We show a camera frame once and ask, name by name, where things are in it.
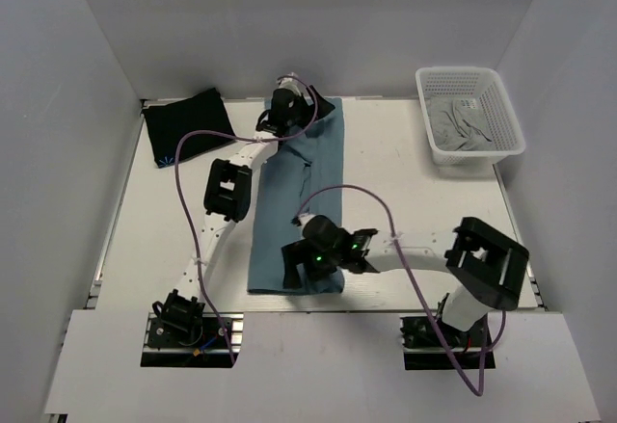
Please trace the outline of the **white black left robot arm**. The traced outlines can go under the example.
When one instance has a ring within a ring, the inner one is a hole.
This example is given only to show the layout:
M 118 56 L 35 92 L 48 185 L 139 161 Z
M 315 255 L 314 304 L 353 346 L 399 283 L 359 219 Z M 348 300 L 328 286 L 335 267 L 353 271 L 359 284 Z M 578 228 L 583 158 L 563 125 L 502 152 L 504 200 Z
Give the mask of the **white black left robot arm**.
M 216 130 L 194 130 L 177 143 L 174 157 L 174 180 L 177 195 L 192 233 L 195 251 L 194 270 L 187 270 L 164 303 L 152 309 L 166 324 L 181 331 L 189 331 L 201 322 L 203 311 L 221 320 L 221 314 L 207 294 L 206 282 L 211 276 L 230 233 L 245 219 L 251 205 L 254 172 L 278 154 L 282 145 L 302 138 L 322 119 L 330 120 L 336 106 L 318 94 L 313 86 L 306 86 L 311 103 L 307 103 L 293 75 L 279 79 L 270 107 L 259 116 L 255 132 L 250 138 L 238 137 Z M 240 151 L 227 160 L 212 162 L 203 200 L 203 227 L 197 228 L 186 203 L 179 172 L 180 155 L 184 144 L 192 137 L 211 135 L 243 142 Z

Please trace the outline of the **black t shirt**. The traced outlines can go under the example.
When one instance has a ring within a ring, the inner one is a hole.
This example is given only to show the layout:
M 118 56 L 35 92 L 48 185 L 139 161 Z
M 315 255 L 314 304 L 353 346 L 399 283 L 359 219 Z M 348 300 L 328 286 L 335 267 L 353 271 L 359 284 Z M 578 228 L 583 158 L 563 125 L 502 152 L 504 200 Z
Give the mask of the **black t shirt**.
M 208 130 L 228 136 L 193 136 L 184 142 L 180 162 L 228 145 L 235 139 L 223 99 L 215 88 L 167 105 L 150 106 L 144 110 L 144 116 L 153 161 L 159 169 L 174 164 L 177 144 L 191 132 Z

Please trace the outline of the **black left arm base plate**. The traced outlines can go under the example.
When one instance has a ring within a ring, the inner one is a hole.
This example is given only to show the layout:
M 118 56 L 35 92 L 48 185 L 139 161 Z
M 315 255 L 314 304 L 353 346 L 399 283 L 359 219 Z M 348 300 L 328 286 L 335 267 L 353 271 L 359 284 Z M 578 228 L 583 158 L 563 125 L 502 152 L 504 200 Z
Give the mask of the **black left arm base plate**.
M 192 336 L 148 316 L 140 366 L 142 368 L 229 369 L 234 363 L 224 331 L 214 315 L 204 315 Z

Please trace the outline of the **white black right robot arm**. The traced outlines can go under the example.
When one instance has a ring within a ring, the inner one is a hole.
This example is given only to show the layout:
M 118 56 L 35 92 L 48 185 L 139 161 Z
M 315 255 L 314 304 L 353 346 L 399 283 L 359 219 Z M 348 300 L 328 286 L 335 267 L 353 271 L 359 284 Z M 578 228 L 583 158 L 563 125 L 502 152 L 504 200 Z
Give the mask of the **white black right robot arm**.
M 455 330 L 469 330 L 491 310 L 519 307 L 529 251 L 478 218 L 465 217 L 452 232 L 426 238 L 376 228 L 350 232 L 324 215 L 303 214 L 294 224 L 301 239 L 282 247 L 286 289 L 301 288 L 304 278 L 324 280 L 337 270 L 361 275 L 410 267 L 458 280 L 438 314 Z

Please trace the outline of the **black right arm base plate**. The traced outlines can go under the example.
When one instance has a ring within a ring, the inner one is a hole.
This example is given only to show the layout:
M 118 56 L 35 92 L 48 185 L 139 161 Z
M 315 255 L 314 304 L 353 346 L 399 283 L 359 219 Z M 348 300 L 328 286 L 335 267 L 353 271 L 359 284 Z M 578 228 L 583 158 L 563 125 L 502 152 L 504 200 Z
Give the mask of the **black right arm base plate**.
M 491 344 L 491 334 L 485 332 L 482 320 L 470 330 L 459 331 L 438 321 L 445 342 L 464 370 L 478 370 L 482 341 Z M 403 346 L 404 368 L 406 371 L 453 370 L 437 334 L 426 316 L 405 316 L 401 318 L 400 333 Z

